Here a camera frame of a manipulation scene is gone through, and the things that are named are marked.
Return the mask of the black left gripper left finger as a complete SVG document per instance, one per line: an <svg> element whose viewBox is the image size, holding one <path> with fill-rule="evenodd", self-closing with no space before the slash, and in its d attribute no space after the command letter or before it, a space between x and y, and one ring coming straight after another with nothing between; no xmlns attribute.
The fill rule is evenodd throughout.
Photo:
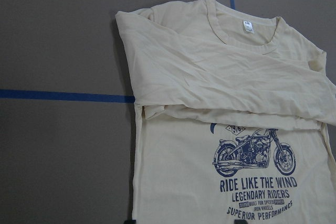
<svg viewBox="0 0 336 224"><path fill-rule="evenodd" d="M124 224L135 224L135 220L132 220L132 219L125 220Z"/></svg>

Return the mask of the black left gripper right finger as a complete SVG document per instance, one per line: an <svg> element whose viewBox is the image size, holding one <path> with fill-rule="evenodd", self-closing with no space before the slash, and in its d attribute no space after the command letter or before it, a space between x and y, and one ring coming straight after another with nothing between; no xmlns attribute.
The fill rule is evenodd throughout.
<svg viewBox="0 0 336 224"><path fill-rule="evenodd" d="M235 219L234 224L248 224L247 220Z"/></svg>

